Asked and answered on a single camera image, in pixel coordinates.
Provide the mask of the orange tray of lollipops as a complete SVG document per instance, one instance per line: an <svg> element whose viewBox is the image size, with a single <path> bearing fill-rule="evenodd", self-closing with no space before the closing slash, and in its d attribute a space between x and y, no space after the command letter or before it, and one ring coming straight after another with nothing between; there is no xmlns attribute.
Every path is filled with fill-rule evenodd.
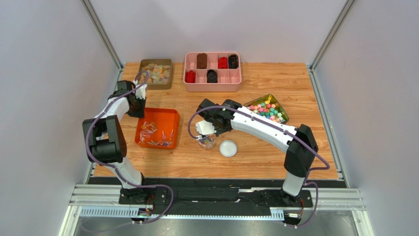
<svg viewBox="0 0 419 236"><path fill-rule="evenodd" d="M135 143L143 148L175 149L179 125L177 110L145 108L145 116L138 119Z"/></svg>

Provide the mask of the bronze tin of gummy candies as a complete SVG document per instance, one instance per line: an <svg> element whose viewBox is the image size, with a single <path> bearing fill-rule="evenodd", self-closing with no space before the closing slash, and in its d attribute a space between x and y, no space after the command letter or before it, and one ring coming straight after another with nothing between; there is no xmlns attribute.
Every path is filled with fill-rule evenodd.
<svg viewBox="0 0 419 236"><path fill-rule="evenodd" d="M172 87L174 69L171 59L143 59L140 62L141 71L149 73L146 83L149 90L168 90Z"/></svg>

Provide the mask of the green tin of star candies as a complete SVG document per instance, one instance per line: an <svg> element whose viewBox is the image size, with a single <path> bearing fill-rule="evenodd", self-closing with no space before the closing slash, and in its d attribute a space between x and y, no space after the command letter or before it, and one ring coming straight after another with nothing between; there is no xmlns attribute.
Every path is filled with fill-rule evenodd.
<svg viewBox="0 0 419 236"><path fill-rule="evenodd" d="M271 121L286 124L289 116L280 105L278 100L272 95L264 95L244 104L250 111L267 118Z"/></svg>

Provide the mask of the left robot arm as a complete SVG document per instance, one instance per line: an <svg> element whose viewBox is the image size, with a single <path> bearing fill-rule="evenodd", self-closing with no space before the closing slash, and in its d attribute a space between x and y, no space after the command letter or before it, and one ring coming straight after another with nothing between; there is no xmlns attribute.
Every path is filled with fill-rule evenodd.
<svg viewBox="0 0 419 236"><path fill-rule="evenodd" d="M82 123L89 161L104 166L118 178L122 200L139 204L145 203L150 194L143 186L144 175L127 158L127 143L120 121L126 114L144 117L146 94L145 83L119 81L105 108Z"/></svg>

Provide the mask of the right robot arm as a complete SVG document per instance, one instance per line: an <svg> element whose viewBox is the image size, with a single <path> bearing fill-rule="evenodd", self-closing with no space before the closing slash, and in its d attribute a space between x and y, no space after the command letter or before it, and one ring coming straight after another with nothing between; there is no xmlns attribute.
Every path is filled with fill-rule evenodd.
<svg viewBox="0 0 419 236"><path fill-rule="evenodd" d="M210 128L202 132L196 124L200 136L219 136L232 130L242 131L264 140L285 153L284 168L287 171L282 192L297 197L308 176L311 165L318 154L318 145L311 128L305 124L299 127L274 122L249 110L240 103L227 99L222 105L204 99L196 114Z"/></svg>

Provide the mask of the clear glass jar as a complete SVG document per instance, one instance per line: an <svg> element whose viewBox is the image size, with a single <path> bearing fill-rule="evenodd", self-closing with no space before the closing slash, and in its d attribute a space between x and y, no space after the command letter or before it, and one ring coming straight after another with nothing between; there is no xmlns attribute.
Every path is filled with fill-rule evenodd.
<svg viewBox="0 0 419 236"><path fill-rule="evenodd" d="M205 150L214 148L216 144L216 140L217 140L217 137L215 134L200 135L198 136L198 139L197 139L199 145Z"/></svg>

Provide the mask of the white jar lid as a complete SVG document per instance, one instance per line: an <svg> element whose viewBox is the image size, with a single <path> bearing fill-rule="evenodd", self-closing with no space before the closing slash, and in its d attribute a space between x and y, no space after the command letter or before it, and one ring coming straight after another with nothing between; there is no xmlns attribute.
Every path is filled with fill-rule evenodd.
<svg viewBox="0 0 419 236"><path fill-rule="evenodd" d="M219 152L222 156L230 158L237 154L238 146L232 140L224 140L219 144Z"/></svg>

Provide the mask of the black candy compartment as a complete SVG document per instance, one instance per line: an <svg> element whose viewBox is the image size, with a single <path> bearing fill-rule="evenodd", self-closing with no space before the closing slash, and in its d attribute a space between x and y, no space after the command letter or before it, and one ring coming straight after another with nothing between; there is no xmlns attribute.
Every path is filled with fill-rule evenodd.
<svg viewBox="0 0 419 236"><path fill-rule="evenodd" d="M239 57L237 54L231 54L228 56L228 68L237 69L239 67Z"/></svg>
<svg viewBox="0 0 419 236"><path fill-rule="evenodd" d="M218 74L216 70L209 69L207 71L207 83L218 83Z"/></svg>

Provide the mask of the pink divided organizer box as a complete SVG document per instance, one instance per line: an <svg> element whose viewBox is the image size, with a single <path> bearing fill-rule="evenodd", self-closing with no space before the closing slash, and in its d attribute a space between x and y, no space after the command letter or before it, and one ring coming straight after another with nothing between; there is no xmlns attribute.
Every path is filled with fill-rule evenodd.
<svg viewBox="0 0 419 236"><path fill-rule="evenodd" d="M236 92L242 82L237 52L188 52L183 82L189 92Z"/></svg>

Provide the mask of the red candy lower compartment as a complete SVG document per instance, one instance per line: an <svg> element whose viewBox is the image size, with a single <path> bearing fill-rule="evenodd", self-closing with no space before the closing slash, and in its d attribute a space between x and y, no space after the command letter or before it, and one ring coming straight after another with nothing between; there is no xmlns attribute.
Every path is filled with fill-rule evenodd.
<svg viewBox="0 0 419 236"><path fill-rule="evenodd" d="M187 84L194 84L196 82L196 72L195 70L189 70L185 73L184 81Z"/></svg>

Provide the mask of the black candy upper compartment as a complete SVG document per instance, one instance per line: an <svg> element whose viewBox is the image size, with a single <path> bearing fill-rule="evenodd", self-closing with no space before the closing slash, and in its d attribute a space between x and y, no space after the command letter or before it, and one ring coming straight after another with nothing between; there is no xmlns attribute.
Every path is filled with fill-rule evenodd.
<svg viewBox="0 0 419 236"><path fill-rule="evenodd" d="M237 54L231 54L228 56L228 68L237 69L239 67L239 57Z"/></svg>

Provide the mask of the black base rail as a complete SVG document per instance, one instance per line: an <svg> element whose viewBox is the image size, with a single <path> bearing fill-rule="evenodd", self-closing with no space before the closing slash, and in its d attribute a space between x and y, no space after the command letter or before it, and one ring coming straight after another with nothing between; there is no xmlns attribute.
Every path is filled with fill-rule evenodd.
<svg viewBox="0 0 419 236"><path fill-rule="evenodd" d="M93 177L88 184L117 185L122 205L146 205L167 215L268 216L272 208L304 211L315 206L309 190L287 197L283 180L148 178L146 189L124 190L116 177Z"/></svg>

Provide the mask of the left aluminium frame post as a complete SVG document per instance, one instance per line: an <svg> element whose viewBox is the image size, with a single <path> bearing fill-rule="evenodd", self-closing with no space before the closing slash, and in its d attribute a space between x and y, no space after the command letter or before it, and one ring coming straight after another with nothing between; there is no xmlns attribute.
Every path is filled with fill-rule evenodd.
<svg viewBox="0 0 419 236"><path fill-rule="evenodd" d="M101 23L101 20L90 0L80 0L81 4L83 5L87 15L89 16L93 26L96 29L96 32L98 33L102 43L105 46L105 49L107 50L109 56L111 57L114 65L118 69L119 72L122 72L123 70L123 64L114 48L114 46L111 43L111 40L109 36L106 33L106 30Z"/></svg>

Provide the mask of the aluminium frame post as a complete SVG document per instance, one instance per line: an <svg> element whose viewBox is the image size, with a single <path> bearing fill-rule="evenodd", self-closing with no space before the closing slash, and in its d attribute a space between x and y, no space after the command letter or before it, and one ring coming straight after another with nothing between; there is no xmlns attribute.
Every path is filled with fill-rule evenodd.
<svg viewBox="0 0 419 236"><path fill-rule="evenodd" d="M357 0L346 0L342 9L340 10L336 20L334 21L331 29L329 30L325 40L323 41L320 49L318 50L313 62L310 65L310 70L315 71L318 66L320 65L322 59L327 53L327 50L331 46L333 40L339 33L339 30L343 26L344 22L346 21L347 17L349 16L351 10L353 9L354 5L356 4Z"/></svg>
<svg viewBox="0 0 419 236"><path fill-rule="evenodd" d="M96 32L98 33L102 43L105 46L105 49L107 50L109 56L111 57L114 65L118 69L119 72L122 72L123 70L123 64L114 48L114 46L111 43L111 40L109 36L106 33L106 30L101 23L101 20L90 0L80 0L81 4L83 5L87 15L89 16L93 26L96 29Z"/></svg>

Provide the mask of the right aluminium frame post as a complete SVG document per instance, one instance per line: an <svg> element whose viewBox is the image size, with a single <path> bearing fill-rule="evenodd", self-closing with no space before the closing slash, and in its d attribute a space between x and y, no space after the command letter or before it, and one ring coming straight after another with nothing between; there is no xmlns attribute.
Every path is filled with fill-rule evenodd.
<svg viewBox="0 0 419 236"><path fill-rule="evenodd" d="M331 29L329 30L325 40L323 41L320 49L318 50L313 62L310 65L310 70L315 71L318 66L320 65L322 59L327 53L327 50L331 46L333 40L339 33L339 30L343 26L344 22L346 21L347 17L349 16L351 10L353 9L354 5L356 4L357 0L346 0L342 9L340 10L336 20L334 21Z"/></svg>

